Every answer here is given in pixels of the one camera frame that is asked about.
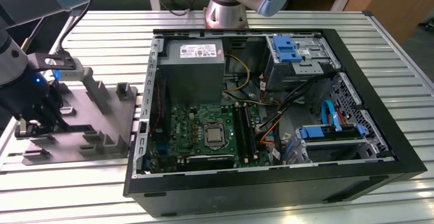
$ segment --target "power supply label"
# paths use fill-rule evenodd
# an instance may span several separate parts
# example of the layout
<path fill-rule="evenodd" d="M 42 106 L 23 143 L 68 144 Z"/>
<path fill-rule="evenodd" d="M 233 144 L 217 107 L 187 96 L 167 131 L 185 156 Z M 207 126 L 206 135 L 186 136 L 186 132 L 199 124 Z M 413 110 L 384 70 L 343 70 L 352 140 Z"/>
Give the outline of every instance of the power supply label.
<path fill-rule="evenodd" d="M 181 51 L 182 58 L 217 57 L 215 45 L 183 45 Z"/>

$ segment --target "green circuit board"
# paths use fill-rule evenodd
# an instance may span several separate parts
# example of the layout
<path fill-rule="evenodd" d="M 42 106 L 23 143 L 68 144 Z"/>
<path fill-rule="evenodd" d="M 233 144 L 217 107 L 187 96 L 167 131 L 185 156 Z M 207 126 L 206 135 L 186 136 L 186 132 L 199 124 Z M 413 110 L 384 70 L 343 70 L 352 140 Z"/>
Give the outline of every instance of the green circuit board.
<path fill-rule="evenodd" d="M 249 108 L 253 126 L 261 123 L 258 107 Z M 225 145 L 209 147 L 206 145 L 205 128 L 207 125 L 221 125 L 225 130 Z M 233 105 L 173 107 L 171 132 L 167 155 L 161 157 L 159 169 L 162 172 L 177 171 L 177 158 L 193 155 L 230 154 L 235 156 L 234 168 L 258 167 L 270 165 L 269 151 L 258 152 L 258 159 L 250 162 L 241 161 L 238 156 L 237 132 L 234 130 Z"/>

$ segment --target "wooden cabinet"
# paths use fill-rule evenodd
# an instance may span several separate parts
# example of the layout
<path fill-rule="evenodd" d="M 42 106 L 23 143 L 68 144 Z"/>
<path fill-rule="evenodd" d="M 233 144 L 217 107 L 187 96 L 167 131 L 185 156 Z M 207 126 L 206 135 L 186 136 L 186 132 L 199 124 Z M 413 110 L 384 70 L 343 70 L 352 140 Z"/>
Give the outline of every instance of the wooden cabinet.
<path fill-rule="evenodd" d="M 370 11 L 394 39 L 404 43 L 434 7 L 434 0 L 349 0 L 346 11 Z"/>

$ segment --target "table leg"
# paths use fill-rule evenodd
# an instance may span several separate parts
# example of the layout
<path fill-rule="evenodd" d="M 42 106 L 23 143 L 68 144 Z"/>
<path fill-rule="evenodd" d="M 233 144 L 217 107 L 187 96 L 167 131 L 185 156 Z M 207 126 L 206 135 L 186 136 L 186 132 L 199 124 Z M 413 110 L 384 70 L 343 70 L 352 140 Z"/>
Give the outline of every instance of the table leg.
<path fill-rule="evenodd" d="M 150 2 L 151 2 L 153 11 L 161 11 L 162 10 L 161 0 L 150 0 Z"/>
<path fill-rule="evenodd" d="M 333 4 L 333 7 L 331 7 L 331 11 L 333 12 L 343 11 L 348 2 L 349 2 L 349 0 L 335 0 L 334 4 Z"/>

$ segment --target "motherboard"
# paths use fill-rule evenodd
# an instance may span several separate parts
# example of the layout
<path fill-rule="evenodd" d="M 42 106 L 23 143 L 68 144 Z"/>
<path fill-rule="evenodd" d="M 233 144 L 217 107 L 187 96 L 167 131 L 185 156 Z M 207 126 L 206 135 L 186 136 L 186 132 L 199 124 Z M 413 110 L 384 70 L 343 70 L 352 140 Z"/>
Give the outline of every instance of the motherboard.
<path fill-rule="evenodd" d="M 238 113 L 243 109 L 242 119 Z M 266 147 L 257 148 L 254 134 L 249 143 L 241 142 L 259 123 L 255 105 L 173 107 L 170 140 L 155 144 L 158 157 L 153 164 L 154 171 L 163 173 L 269 166 L 269 150 Z"/>

